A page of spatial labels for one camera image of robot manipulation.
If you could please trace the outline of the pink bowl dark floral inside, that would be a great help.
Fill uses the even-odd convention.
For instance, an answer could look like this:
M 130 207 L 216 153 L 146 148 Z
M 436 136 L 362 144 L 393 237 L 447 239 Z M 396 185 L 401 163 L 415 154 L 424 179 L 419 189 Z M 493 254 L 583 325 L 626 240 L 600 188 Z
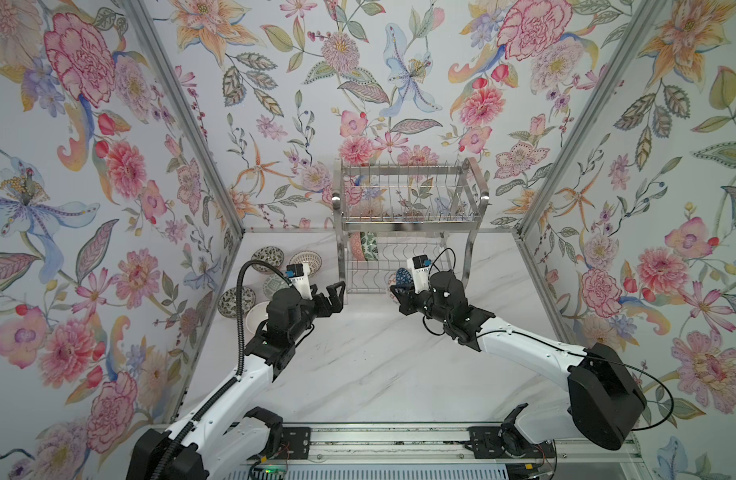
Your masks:
M 360 232 L 352 232 L 349 235 L 349 248 L 355 261 L 364 262 L 366 260 Z

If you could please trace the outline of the stainless steel dish rack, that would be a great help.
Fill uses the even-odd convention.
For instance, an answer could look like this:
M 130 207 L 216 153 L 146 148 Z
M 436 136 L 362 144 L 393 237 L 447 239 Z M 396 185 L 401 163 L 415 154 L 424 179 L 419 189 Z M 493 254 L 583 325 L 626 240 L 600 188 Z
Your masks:
M 471 276 L 475 240 L 490 201 L 473 157 L 434 165 L 334 166 L 332 207 L 338 273 L 350 294 L 379 294 L 407 260 L 426 254 L 435 270 Z M 352 232 L 377 235 L 377 261 L 355 261 Z

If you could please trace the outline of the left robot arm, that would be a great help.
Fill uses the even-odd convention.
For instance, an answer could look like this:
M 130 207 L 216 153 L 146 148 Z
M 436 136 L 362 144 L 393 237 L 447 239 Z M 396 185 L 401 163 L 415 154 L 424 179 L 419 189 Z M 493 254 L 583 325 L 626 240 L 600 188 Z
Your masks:
M 254 400 L 293 359 L 317 318 L 343 310 L 346 284 L 317 288 L 296 281 L 277 291 L 267 319 L 249 342 L 243 362 L 197 409 L 163 431 L 148 430 L 135 444 L 128 479 L 223 479 L 236 463 L 264 460 L 281 448 L 282 418 Z

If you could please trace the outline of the green leaf patterned bowl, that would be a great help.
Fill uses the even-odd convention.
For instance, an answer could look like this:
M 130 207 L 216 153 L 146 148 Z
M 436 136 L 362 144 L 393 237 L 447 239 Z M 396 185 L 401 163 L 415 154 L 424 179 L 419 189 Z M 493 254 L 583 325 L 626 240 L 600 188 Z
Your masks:
M 377 261 L 379 257 L 377 235 L 374 232 L 360 233 L 360 246 L 366 261 Z

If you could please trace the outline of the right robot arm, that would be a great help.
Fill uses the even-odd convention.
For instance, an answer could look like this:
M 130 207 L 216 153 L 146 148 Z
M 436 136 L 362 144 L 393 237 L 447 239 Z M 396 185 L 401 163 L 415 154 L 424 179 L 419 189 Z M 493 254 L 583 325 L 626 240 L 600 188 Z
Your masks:
M 470 304 L 451 271 L 416 275 L 390 288 L 404 315 L 441 323 L 444 335 L 476 352 L 510 360 L 554 383 L 564 397 L 540 405 L 517 405 L 499 426 L 504 449 L 519 455 L 530 446 L 584 438 L 616 451 L 634 431 L 646 398 L 617 352 L 551 340 L 510 324 Z

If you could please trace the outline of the blue patterned bowl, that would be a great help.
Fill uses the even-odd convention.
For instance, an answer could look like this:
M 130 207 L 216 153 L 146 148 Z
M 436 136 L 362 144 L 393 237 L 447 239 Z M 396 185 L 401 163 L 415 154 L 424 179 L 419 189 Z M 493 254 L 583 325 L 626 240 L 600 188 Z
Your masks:
M 395 272 L 395 285 L 399 287 L 412 288 L 414 286 L 412 273 L 407 268 L 399 268 Z

